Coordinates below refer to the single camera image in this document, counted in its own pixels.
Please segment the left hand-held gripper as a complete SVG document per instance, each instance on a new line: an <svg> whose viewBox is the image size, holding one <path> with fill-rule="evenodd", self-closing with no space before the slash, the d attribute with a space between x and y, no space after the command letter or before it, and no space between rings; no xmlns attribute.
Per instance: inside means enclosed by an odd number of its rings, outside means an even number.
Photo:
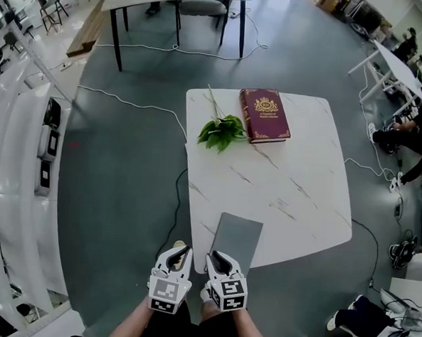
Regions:
<svg viewBox="0 0 422 337"><path fill-rule="evenodd" d="M192 283L189 281L193 252L190 246L173 247L160 254L148 283L148 307L176 314Z"/></svg>

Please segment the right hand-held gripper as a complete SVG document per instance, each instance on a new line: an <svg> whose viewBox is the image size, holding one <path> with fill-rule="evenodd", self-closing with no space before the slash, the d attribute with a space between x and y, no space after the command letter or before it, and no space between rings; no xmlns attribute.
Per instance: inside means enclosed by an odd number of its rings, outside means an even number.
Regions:
<svg viewBox="0 0 422 337"><path fill-rule="evenodd" d="M238 261L224 252L206 255L209 280L204 285L202 301L212 301L221 312L245 309L248 298L247 280Z"/></svg>

